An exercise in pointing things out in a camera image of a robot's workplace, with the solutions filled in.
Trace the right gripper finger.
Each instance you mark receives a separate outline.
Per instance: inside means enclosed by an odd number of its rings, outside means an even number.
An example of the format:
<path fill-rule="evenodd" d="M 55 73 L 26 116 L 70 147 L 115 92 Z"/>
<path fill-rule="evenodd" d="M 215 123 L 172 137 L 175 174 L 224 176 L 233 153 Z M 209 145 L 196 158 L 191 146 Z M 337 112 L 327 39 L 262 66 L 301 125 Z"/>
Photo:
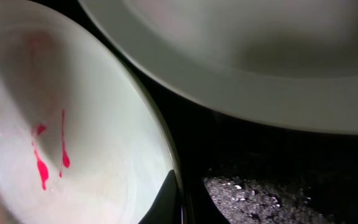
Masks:
<path fill-rule="evenodd" d="M 139 224 L 182 224 L 181 198 L 174 170 L 167 174 L 151 208 Z"/>

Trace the pale green plate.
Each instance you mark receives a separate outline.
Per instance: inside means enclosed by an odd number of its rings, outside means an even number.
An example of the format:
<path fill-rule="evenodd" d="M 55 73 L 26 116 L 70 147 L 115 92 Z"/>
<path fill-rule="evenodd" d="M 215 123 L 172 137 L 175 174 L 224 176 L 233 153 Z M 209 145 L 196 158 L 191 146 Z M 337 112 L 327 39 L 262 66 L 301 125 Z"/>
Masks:
<path fill-rule="evenodd" d="M 82 1 L 139 70 L 256 123 L 358 134 L 358 0 Z"/>
<path fill-rule="evenodd" d="M 139 223 L 174 145 L 141 82 L 82 26 L 0 1 L 0 200 L 6 223 Z"/>

